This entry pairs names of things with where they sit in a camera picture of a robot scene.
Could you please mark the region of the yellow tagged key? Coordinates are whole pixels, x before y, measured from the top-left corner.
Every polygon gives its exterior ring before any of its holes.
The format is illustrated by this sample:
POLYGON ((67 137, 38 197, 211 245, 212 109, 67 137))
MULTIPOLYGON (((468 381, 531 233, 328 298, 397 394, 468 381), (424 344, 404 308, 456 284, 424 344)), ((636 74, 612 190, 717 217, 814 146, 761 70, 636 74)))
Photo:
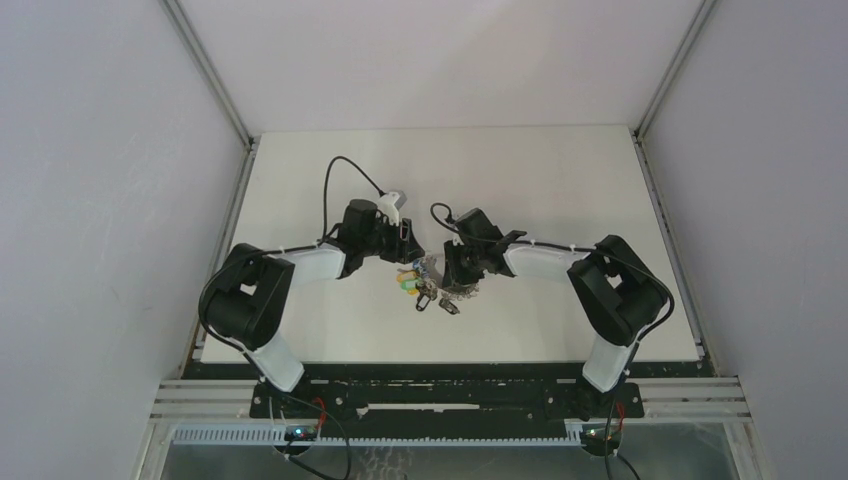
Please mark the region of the yellow tagged key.
POLYGON ((418 281, 418 274, 415 271, 401 272, 397 275, 396 281, 400 284, 402 289, 415 289, 418 281))

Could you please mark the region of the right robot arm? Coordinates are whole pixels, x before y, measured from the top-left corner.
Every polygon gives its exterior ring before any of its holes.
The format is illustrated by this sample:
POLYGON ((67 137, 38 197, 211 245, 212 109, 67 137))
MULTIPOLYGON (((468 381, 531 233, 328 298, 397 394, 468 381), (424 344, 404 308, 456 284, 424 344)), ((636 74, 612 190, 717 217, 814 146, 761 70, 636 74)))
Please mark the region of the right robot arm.
POLYGON ((596 334, 582 368, 579 406, 592 416, 613 408, 641 341, 675 309, 670 288, 630 245, 617 235, 592 247, 539 242, 524 231, 503 233, 479 208, 437 222, 454 236, 444 245, 446 287, 471 287, 488 274, 572 287, 596 334))

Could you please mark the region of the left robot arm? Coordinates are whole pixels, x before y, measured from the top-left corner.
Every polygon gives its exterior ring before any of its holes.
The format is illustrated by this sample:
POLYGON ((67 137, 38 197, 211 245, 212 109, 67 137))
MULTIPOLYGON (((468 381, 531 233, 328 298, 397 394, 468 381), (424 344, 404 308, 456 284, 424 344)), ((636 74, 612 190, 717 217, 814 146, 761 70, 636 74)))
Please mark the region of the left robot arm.
POLYGON ((424 255, 410 219, 392 220, 377 203, 354 199, 315 245, 234 246, 202 289, 198 319, 207 334, 237 350, 275 388, 277 408, 298 417, 310 409, 313 392, 300 382, 305 368, 280 330, 291 289, 347 278, 369 257, 408 265, 424 255))

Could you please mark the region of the large metal keyring yellow handle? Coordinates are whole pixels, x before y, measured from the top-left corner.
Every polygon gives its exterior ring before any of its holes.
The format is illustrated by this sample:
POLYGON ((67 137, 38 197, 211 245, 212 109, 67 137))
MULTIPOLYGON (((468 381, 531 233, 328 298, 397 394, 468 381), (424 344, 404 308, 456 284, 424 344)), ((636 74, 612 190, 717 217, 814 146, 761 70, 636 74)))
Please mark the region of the large metal keyring yellow handle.
POLYGON ((444 254, 428 254, 420 259, 423 259, 428 268, 427 275, 418 277, 421 282, 424 282, 430 290, 436 289, 439 292, 440 298, 447 298, 451 301, 463 301, 474 298, 479 294, 478 284, 461 284, 458 280, 454 280, 449 273, 447 261, 444 254))

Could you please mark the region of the green tagged key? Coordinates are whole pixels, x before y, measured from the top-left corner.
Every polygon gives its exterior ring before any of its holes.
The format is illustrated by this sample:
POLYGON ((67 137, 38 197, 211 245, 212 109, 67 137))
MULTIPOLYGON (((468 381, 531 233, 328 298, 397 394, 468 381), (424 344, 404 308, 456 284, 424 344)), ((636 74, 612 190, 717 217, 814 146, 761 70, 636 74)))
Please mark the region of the green tagged key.
POLYGON ((401 284, 401 289, 404 290, 408 295, 417 296, 420 294, 419 289, 416 284, 401 284))

